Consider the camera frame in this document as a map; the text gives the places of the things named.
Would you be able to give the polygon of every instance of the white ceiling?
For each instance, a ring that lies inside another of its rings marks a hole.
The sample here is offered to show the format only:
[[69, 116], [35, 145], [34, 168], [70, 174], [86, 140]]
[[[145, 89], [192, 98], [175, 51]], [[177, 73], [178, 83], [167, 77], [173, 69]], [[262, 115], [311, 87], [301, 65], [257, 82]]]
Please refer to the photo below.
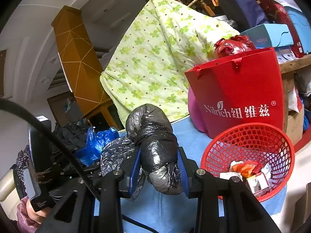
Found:
[[[0, 34], [0, 50], [7, 49], [5, 97], [24, 105], [46, 94], [60, 68], [55, 60], [57, 48], [51, 22], [64, 5], [82, 10], [94, 46], [113, 50], [145, 3], [144, 0], [22, 0]], [[103, 65], [112, 53], [103, 57]]]

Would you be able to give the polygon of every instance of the navy bag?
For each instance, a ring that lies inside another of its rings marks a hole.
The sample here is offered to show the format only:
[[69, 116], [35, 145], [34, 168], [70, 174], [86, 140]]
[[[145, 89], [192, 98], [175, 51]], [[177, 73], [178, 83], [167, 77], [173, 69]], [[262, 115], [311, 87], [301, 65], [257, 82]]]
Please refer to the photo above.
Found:
[[218, 1], [227, 18], [237, 22], [239, 32], [263, 23], [269, 23], [268, 18], [256, 0]]

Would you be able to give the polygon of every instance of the human hand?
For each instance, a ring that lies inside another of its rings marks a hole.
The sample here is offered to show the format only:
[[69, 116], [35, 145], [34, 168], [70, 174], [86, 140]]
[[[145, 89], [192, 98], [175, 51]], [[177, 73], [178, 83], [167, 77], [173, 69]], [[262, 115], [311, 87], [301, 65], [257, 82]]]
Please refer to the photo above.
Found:
[[49, 215], [52, 209], [47, 207], [38, 212], [35, 212], [30, 203], [30, 199], [28, 199], [26, 203], [26, 210], [31, 220], [37, 222], [38, 224], [41, 224], [44, 218], [46, 218]]

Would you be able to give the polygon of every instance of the blue plastic bag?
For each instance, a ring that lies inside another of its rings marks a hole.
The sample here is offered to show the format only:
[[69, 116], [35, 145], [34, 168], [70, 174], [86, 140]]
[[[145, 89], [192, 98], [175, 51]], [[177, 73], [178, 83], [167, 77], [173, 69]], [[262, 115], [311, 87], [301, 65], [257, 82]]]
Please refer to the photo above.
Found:
[[[301, 103], [304, 105], [304, 99], [299, 96]], [[304, 126], [302, 128], [303, 133], [305, 133], [309, 129], [309, 120], [308, 120], [308, 114], [306, 113], [306, 110], [304, 110]]]
[[86, 166], [100, 159], [102, 149], [111, 141], [119, 137], [118, 131], [110, 127], [109, 130], [100, 131], [95, 134], [94, 128], [90, 127], [87, 131], [86, 147], [75, 152], [75, 157]]
[[95, 148], [100, 153], [103, 150], [103, 148], [110, 143], [111, 141], [114, 141], [119, 137], [118, 131], [114, 127], [110, 127], [109, 130], [105, 131], [99, 131], [96, 134], [96, 143]]
[[309, 120], [306, 116], [304, 116], [303, 132], [306, 132], [308, 129], [309, 129]]
[[304, 115], [307, 117], [309, 123], [311, 123], [311, 111], [305, 109], [304, 110]]

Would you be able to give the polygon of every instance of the red paper bag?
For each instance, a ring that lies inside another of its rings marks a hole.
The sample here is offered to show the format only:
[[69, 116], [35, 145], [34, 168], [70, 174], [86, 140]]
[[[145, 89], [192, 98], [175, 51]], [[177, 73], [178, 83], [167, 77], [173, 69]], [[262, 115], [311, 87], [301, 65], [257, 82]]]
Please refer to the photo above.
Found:
[[250, 122], [283, 129], [282, 78], [273, 47], [213, 60], [185, 74], [209, 137]]

